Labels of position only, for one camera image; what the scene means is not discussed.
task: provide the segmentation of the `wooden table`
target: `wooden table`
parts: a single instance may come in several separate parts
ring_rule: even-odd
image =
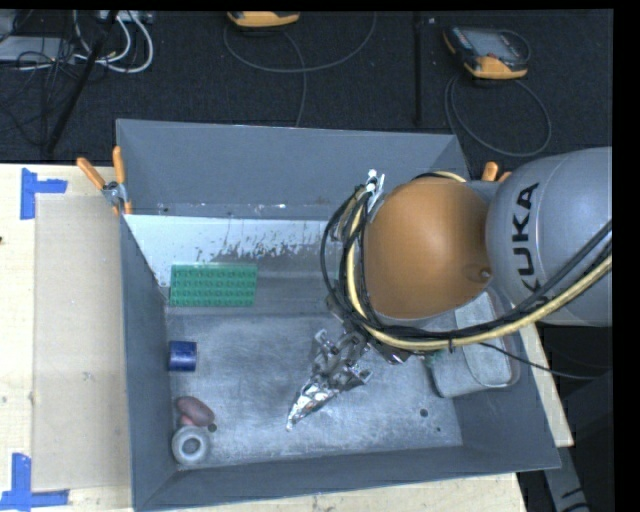
[[[21,171],[67,180],[20,220]],[[111,167],[98,171],[114,179]],[[0,164],[0,491],[11,454],[32,457],[32,490],[71,489],[50,510],[130,509],[117,219],[75,166]],[[531,360],[546,365],[533,326]],[[556,444],[573,444],[552,377],[534,375]],[[526,510],[515,474],[208,507],[226,511]]]

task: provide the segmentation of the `bin floor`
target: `bin floor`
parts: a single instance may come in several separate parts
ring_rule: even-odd
[[[288,432],[289,409],[309,377],[311,340],[322,328],[336,339],[337,320],[205,311],[167,314],[170,340],[198,343],[196,371],[171,375],[172,397],[195,396],[216,415],[212,449],[198,468],[462,444],[453,401],[436,394],[423,362],[411,357],[391,365],[375,350],[360,361],[373,371],[366,385]],[[174,414],[178,425],[175,407]]]

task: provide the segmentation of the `yellow cable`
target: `yellow cable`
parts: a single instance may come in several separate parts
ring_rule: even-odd
[[[449,172],[449,171],[434,171],[431,174],[436,174],[436,175],[442,176],[444,178],[451,178],[452,180],[460,181],[462,183],[465,183],[467,181],[462,176],[459,176],[456,173]]]
[[[351,234],[355,231],[355,226],[358,225],[360,221],[360,217],[362,214],[362,208],[356,214]],[[355,249],[354,246],[351,246],[349,252],[347,253],[347,291],[349,294],[349,299],[353,304],[354,308],[358,313],[362,316],[366,316],[365,312],[360,304],[360,300],[358,299],[358,294],[356,291],[356,284],[354,278],[354,254]],[[564,292],[562,292],[557,297],[553,298],[540,308],[536,309],[529,315],[511,322],[502,327],[498,327],[491,331],[487,331],[482,334],[476,334],[473,336],[466,336],[462,338],[452,338],[451,345],[454,347],[471,345],[473,343],[480,343],[482,341],[490,340],[493,338],[499,338],[501,336],[506,336],[511,334],[519,329],[522,329],[526,325],[537,322],[543,317],[553,313],[557,309],[560,309],[569,301],[573,300],[575,297],[584,292],[589,286],[595,283],[598,279],[604,276],[607,272],[611,270],[612,259],[611,256],[607,257],[602,263],[600,263],[595,269],[593,269],[589,274],[581,278],[579,281],[574,283],[572,286],[567,288]],[[376,339],[385,343],[387,345],[391,345],[396,348],[401,348],[409,351],[431,351],[431,350],[441,350],[445,348],[449,348],[449,340],[440,340],[434,338],[433,341],[405,341],[393,336],[389,336],[373,327],[364,326],[364,328]]]

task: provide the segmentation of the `orange clip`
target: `orange clip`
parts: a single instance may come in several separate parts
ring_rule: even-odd
[[[122,184],[126,180],[126,172],[124,169],[124,160],[122,158],[122,149],[120,148],[120,146],[114,146],[112,156],[113,167],[116,170],[116,181]],[[124,203],[124,213],[133,213],[131,200]]]
[[[496,181],[498,177],[498,164],[495,162],[487,162],[482,172],[482,181]]]
[[[80,157],[76,160],[76,165],[80,167],[82,172],[87,175],[87,178],[93,183],[98,190],[102,190],[106,185],[104,178],[100,176],[100,173],[96,170],[96,168],[91,165],[91,162],[86,158]]]

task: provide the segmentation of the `black cable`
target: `black cable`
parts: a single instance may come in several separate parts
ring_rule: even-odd
[[[458,112],[458,108],[456,107],[455,93],[454,93],[455,86],[458,83],[458,81],[460,80],[461,76],[462,76],[462,74],[454,75],[449,80],[449,82],[447,83],[447,86],[445,87],[445,92],[444,92],[444,110],[445,110],[445,115],[447,117],[447,123],[449,124],[449,128],[451,129],[451,131],[454,134],[455,134],[455,128],[454,128],[453,119],[455,119],[455,121],[462,127],[462,129],[472,139],[474,139],[479,144],[483,145],[485,148],[490,149],[491,151],[494,151],[494,152],[499,153],[501,155],[516,157],[516,158],[525,158],[525,157],[532,157],[532,156],[539,155],[540,153],[542,153],[546,149],[546,147],[549,145],[549,142],[551,141],[551,133],[552,133],[551,118],[549,117],[549,112],[547,111],[546,107],[542,103],[542,100],[538,97],[538,95],[536,93],[534,93],[529,87],[524,85],[524,83],[522,83],[522,81],[520,81],[520,80],[512,80],[512,81],[514,81],[516,83],[516,85],[518,85],[519,87],[522,87],[535,100],[535,102],[538,104],[538,106],[542,110],[542,113],[544,114],[545,122],[546,122],[546,125],[547,125],[547,135],[546,135],[546,138],[545,138],[544,142],[542,143],[541,146],[539,146],[537,149],[535,149],[533,151],[526,151],[526,152],[523,152],[523,153],[505,151],[503,149],[497,148],[497,147],[489,144],[488,142],[485,142],[483,139],[478,137],[478,135],[476,135],[471,130],[471,128],[469,128],[469,126],[462,120],[462,118],[460,116],[460,113]]]
[[[118,15],[118,9],[109,10],[109,15],[107,16],[107,29],[102,31],[102,33],[100,34],[100,37],[95,42],[92,48],[92,51],[89,55],[89,58],[87,59],[87,62],[85,64],[85,67],[82,71],[82,75],[80,76],[80,78],[78,79],[74,87],[71,100],[65,106],[64,111],[58,118],[58,122],[53,127],[51,138],[47,142],[47,146],[46,146],[46,154],[50,157],[53,157],[53,152],[56,147],[56,144],[58,143],[58,140],[60,140],[60,137],[62,136],[62,132],[64,131],[64,128],[69,120],[69,117],[71,117],[71,113],[73,112],[73,109],[76,106],[78,98],[80,97],[80,94],[82,93],[82,90],[84,89],[84,86],[87,83],[87,80],[89,79],[91,70],[93,69],[95,61],[98,58],[98,55],[102,51],[102,47],[105,41],[107,40],[107,37],[109,36],[109,32],[111,31],[111,27],[115,23],[115,19],[117,15]]]
[[[49,71],[47,72],[46,79],[42,88],[42,95],[43,95],[42,97],[42,131],[40,135],[40,141],[41,141],[40,159],[41,160],[45,160],[45,155],[42,152],[42,149],[44,148],[47,141],[49,140],[49,117],[48,117],[49,105],[53,100],[55,87],[56,87],[56,80],[58,78],[58,72],[61,70],[62,66],[64,66],[65,64],[64,60],[65,60],[64,38],[61,37],[60,42],[58,44],[58,52],[56,55],[55,62],[53,66],[49,68]]]
[[[0,128],[0,134],[6,133],[10,130],[17,129],[20,135],[29,144],[33,146],[42,147],[48,142],[47,137],[46,136],[43,137],[43,135],[46,135],[44,134],[43,131],[41,131],[40,137],[38,140],[28,133],[28,131],[26,130],[26,127],[31,123],[33,123],[34,121],[41,120],[45,122],[43,118],[46,118],[47,116],[53,114],[72,97],[72,93],[69,93],[61,97],[58,101],[55,101],[56,96],[60,95],[63,92],[63,87],[64,87],[64,84],[62,84],[58,80],[58,77],[60,76],[60,74],[64,74],[69,79],[72,79],[72,80],[78,80],[80,77],[80,74],[72,69],[73,66],[71,64],[72,58],[73,58],[73,43],[72,43],[73,19],[71,19],[70,35],[67,34],[68,23],[69,23],[69,20],[67,20],[67,24],[61,31],[60,44],[58,45],[58,53],[56,58],[52,58],[50,55],[47,55],[41,51],[35,51],[35,50],[22,52],[16,58],[16,61],[13,65],[16,66],[17,68],[22,68],[24,59],[27,59],[27,58],[33,59],[33,57],[38,57],[38,59],[33,59],[36,62],[36,65],[32,65],[31,63],[29,64],[28,67],[32,69],[30,69],[29,71],[20,70],[20,73],[25,74],[25,76],[28,75],[24,83],[16,91],[13,91],[7,97],[0,98],[0,112],[4,113],[11,120],[11,124],[9,126]],[[46,89],[46,92],[47,92],[47,99],[45,102],[46,106],[43,106],[43,108],[41,108],[41,112],[37,115],[33,115],[26,119],[19,119],[18,116],[14,114],[11,108],[12,104],[15,102],[15,100],[17,100],[21,95],[23,95],[27,91],[27,87],[31,85],[34,77],[37,74],[39,74],[39,71],[47,68],[48,68],[47,79],[43,82],[43,87],[44,89]],[[103,72],[101,73],[101,76],[99,76],[98,78],[93,78],[91,80],[88,80],[87,83],[93,84],[103,80],[106,77],[107,77],[107,70],[104,69]]]
[[[248,61],[247,59],[241,57],[238,53],[236,53],[235,50],[233,50],[233,48],[231,48],[231,45],[229,44],[229,39],[228,39],[229,25],[225,25],[224,27],[224,31],[222,33],[222,40],[224,42],[225,47],[227,48],[227,50],[231,55],[233,55],[236,59],[238,59],[243,64],[246,64],[247,66],[250,66],[254,69],[259,69],[261,71],[269,71],[271,73],[309,73],[312,71],[321,71],[324,69],[329,69],[335,66],[339,66],[340,64],[344,64],[349,59],[357,55],[360,52],[360,50],[362,50],[362,48],[364,48],[364,46],[369,42],[369,39],[371,39],[371,36],[373,35],[373,32],[376,28],[376,21],[377,21],[377,12],[373,11],[373,16],[371,19],[371,28],[369,29],[369,33],[366,35],[362,43],[360,43],[360,45],[351,53],[333,62],[329,62],[327,64],[321,64],[319,66],[311,66],[311,67],[302,66],[300,68],[271,68],[271,67],[261,66],[259,64],[254,64],[253,62]]]
[[[304,69],[304,66],[305,66],[304,57],[302,56],[300,47],[289,34],[287,34],[286,32],[283,32],[283,34],[289,40],[289,42],[293,46],[293,49],[298,54],[298,59],[300,59],[300,66]],[[305,71],[302,73],[302,97],[300,98],[300,107],[298,109],[298,116],[296,117],[296,124],[295,124],[296,128],[300,126],[300,120],[302,119],[302,112],[304,111],[304,104],[306,102],[306,98],[307,98],[307,73]]]
[[[11,24],[11,32],[9,32],[9,35],[17,33],[18,30],[20,30],[22,26],[27,22],[27,20],[31,17],[33,11],[35,11],[35,9],[29,9],[29,12],[25,14],[24,17],[20,20],[20,23],[18,23],[19,16],[16,14],[15,18],[13,18],[13,23]]]
[[[336,214],[334,214],[334,216],[332,217],[332,220],[330,221],[330,223],[327,225],[327,232],[331,229],[333,229],[333,227],[335,227],[335,225],[339,222],[340,218],[342,217],[344,211],[346,210],[348,204],[350,202],[350,199],[348,199],[347,201],[345,201],[345,203],[341,206],[341,208],[339,209],[339,211],[336,212]],[[567,262],[567,264],[565,264],[560,271],[556,274],[556,276],[552,277],[549,281],[551,282],[551,285],[549,285],[549,282],[547,282],[544,286],[542,286],[539,290],[537,290],[534,294],[536,295],[535,300],[530,301],[530,304],[526,304],[526,307],[522,307],[522,306],[516,306],[515,308],[513,308],[509,313],[503,315],[501,318],[490,321],[490,322],[485,322],[483,324],[477,324],[477,325],[473,325],[473,326],[469,326],[463,329],[456,329],[456,330],[452,330],[452,331],[437,331],[437,332],[430,332],[430,331],[426,331],[426,330],[422,330],[419,328],[415,328],[415,327],[407,327],[407,326],[381,326],[379,325],[379,322],[374,322],[371,320],[371,318],[367,318],[365,316],[362,316],[359,312],[355,311],[353,305],[351,304],[351,301],[349,300],[349,298],[347,297],[347,294],[344,292],[345,290],[345,269],[344,269],[344,265],[346,265],[346,254],[349,252],[349,249],[351,248],[351,246],[353,245],[353,243],[355,242],[355,240],[360,237],[362,235],[362,232],[364,231],[364,227],[365,225],[360,222],[360,224],[353,229],[353,221],[354,221],[354,217],[355,217],[355,212],[357,212],[360,208],[363,207],[363,198],[360,199],[359,201],[360,206],[358,206],[358,204],[356,204],[351,212],[348,215],[348,220],[345,223],[345,226],[343,227],[343,240],[344,240],[344,233],[352,233],[351,237],[349,238],[349,240],[347,240],[346,242],[343,241],[343,256],[341,258],[341,268],[340,268],[340,272],[338,275],[338,285],[336,286],[336,289],[333,290],[333,287],[331,287],[330,285],[328,286],[330,289],[333,290],[332,295],[334,300],[336,301],[337,304],[339,304],[342,309],[344,310],[344,314],[354,323],[356,324],[360,324],[361,326],[368,326],[371,328],[374,328],[376,330],[379,330],[385,334],[391,335],[391,336],[395,336],[395,337],[399,337],[399,338],[404,338],[404,341],[415,341],[415,338],[420,339],[420,341],[424,341],[423,338],[432,338],[433,341],[438,341],[438,340],[443,340],[443,339],[451,339],[452,337],[460,337],[460,336],[469,336],[469,335],[475,335],[475,334],[481,334],[484,332],[488,332],[491,329],[495,328],[495,327],[499,327],[501,325],[504,325],[507,322],[512,322],[514,320],[517,320],[519,318],[522,318],[524,316],[526,316],[527,314],[530,313],[530,308],[535,306],[535,302],[537,302],[537,300],[542,297],[544,295],[544,293],[546,293],[547,291],[549,291],[549,289],[551,289],[551,286],[557,284],[557,282],[562,279],[563,277],[566,276],[566,274],[568,274],[571,270],[573,270],[575,268],[575,266],[582,261],[582,259],[611,231],[611,226],[612,223],[611,221],[609,221],[605,226],[603,226],[603,228],[601,228],[598,233],[596,233],[596,235],[594,237],[592,237],[592,239],[573,257],[569,260],[569,262]],[[324,258],[324,248],[326,247],[326,245],[321,245],[321,263],[324,263],[323,258]],[[601,254],[598,256],[597,258],[597,263],[599,263],[600,261],[604,261],[604,259],[610,254],[611,252],[611,246],[610,244],[607,245],[607,247],[605,247],[605,249],[601,252]],[[358,299],[359,301],[362,303],[362,298],[360,297],[360,293],[358,293]]]
[[[366,226],[369,221],[369,209],[364,208],[362,213],[364,217],[364,225]],[[362,290],[362,300],[360,301],[360,303],[362,305],[362,309],[365,312],[365,316],[367,318],[371,318],[374,322],[374,325],[376,325],[377,327],[382,327],[383,324],[380,321],[380,318],[378,318],[378,314],[371,304],[369,293],[367,292],[366,271],[364,266],[364,236],[360,236],[358,238],[358,241],[360,250],[360,290]]]
[[[574,379],[574,380],[594,380],[600,377],[600,375],[575,375],[573,373],[567,373],[567,372],[560,372],[558,370],[552,370],[551,368],[547,368],[546,366],[542,366],[540,364],[536,364],[532,361],[529,361],[528,359],[525,359],[523,357],[519,357],[516,356],[515,354],[512,354],[511,352],[508,352],[506,350],[501,349],[500,347],[496,347],[495,345],[490,345],[489,343],[485,343],[483,341],[481,341],[479,343],[480,345],[482,345],[483,347],[488,347],[488,348],[492,348],[494,350],[497,350],[498,352],[503,353],[506,356],[511,357],[512,359],[515,359],[516,361],[520,361],[521,363],[525,363],[528,364],[529,366],[533,366],[534,368],[538,368],[539,370],[544,370],[545,372],[549,372],[553,375],[556,375],[557,377],[564,377],[566,379]]]
[[[369,197],[370,197],[370,193],[368,194],[363,194],[363,197],[360,198],[360,200],[356,203],[356,205],[354,206],[353,210],[356,210],[358,208],[363,208],[363,212],[366,211],[366,206],[365,206],[365,201],[368,201]],[[349,203],[351,202],[351,198],[349,198],[347,201],[345,201],[342,206],[336,210],[336,212],[334,213],[334,215],[332,216],[331,220],[329,221],[329,223],[327,224],[326,228],[325,228],[325,232],[323,234],[323,238],[322,238],[322,242],[321,242],[321,255],[324,255],[325,253],[325,248],[326,248],[326,241],[328,239],[329,233],[332,231],[332,229],[336,226],[336,224],[340,221],[340,218],[342,217],[342,215],[344,214],[346,208],[348,207]],[[350,216],[350,223],[351,226],[353,225],[353,221],[355,219],[353,218],[353,216]],[[345,272],[345,266],[346,266],[346,254],[349,252],[349,250],[351,249],[351,247],[353,246],[353,244],[355,243],[356,240],[360,240],[360,242],[362,242],[361,240],[361,233],[362,230],[364,228],[364,226],[367,223],[367,214],[364,213],[362,215],[362,218],[359,221],[358,226],[353,230],[353,232],[351,233],[351,235],[349,236],[349,238],[344,242],[344,246],[343,246],[343,253],[342,253],[342,257],[341,257],[341,262],[340,262],[340,271],[339,271],[339,279],[338,279],[338,284],[336,285],[336,287],[330,286],[328,285],[328,288],[330,290],[330,293],[333,295],[334,300],[337,304],[344,304],[345,301],[345,290],[344,290],[344,283],[340,283],[340,281],[342,280],[342,276],[344,275]],[[329,278],[328,278],[328,274],[326,271],[326,264],[324,261],[324,258],[321,257],[321,268],[323,270],[323,277],[325,278],[325,284],[329,283]],[[362,326],[365,322],[361,322],[360,319],[358,318],[358,316],[356,315],[355,310],[353,310],[353,308],[349,309],[349,308],[344,308],[343,314],[345,316],[345,318],[351,320],[354,323],[354,326],[358,327],[360,330],[362,329]],[[532,366],[534,368],[538,368],[540,370],[549,372],[557,377],[561,377],[561,378],[567,378],[567,379],[573,379],[573,380],[593,380],[598,378],[599,376],[594,376],[594,375],[576,375],[576,374],[572,374],[572,373],[568,373],[568,372],[561,372],[558,370],[553,370],[551,368],[547,368],[545,366],[533,363],[532,361],[529,361],[528,359],[516,356],[515,354],[512,354],[506,350],[503,350],[499,347],[496,347],[494,345],[485,343],[485,342],[480,342],[479,343],[482,346],[485,347],[489,347],[492,348],[494,350],[497,350],[498,352],[501,352],[502,354],[511,357],[517,361],[520,361],[522,363],[528,364],[529,366]]]

